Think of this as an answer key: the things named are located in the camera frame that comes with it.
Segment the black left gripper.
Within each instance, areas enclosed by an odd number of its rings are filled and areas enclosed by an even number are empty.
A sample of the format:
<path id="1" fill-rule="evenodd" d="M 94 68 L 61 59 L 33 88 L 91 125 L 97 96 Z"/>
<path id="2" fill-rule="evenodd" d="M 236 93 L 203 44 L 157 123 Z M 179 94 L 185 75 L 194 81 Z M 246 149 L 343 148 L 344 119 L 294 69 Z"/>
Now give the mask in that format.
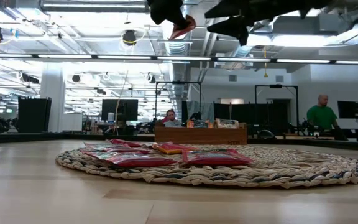
<path id="1" fill-rule="evenodd" d="M 180 10 L 183 5 L 182 0 L 147 0 L 147 4 L 153 10 L 150 16 L 156 24 L 169 21 L 179 29 L 185 29 L 190 24 Z"/>

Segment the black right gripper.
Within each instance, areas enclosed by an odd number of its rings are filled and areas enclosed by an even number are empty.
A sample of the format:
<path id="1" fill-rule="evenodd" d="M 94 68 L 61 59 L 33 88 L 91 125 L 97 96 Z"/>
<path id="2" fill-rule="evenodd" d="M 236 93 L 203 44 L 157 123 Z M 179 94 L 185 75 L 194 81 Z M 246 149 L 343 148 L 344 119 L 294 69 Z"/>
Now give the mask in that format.
<path id="1" fill-rule="evenodd" d="M 241 46 L 247 44 L 247 26 L 262 20 L 272 21 L 275 16 L 290 12 L 287 1 L 261 0 L 261 1 L 220 1 L 217 5 L 206 11 L 205 18 L 230 17 L 225 21 L 215 23 L 207 28 L 209 32 L 217 34 L 239 34 Z"/>

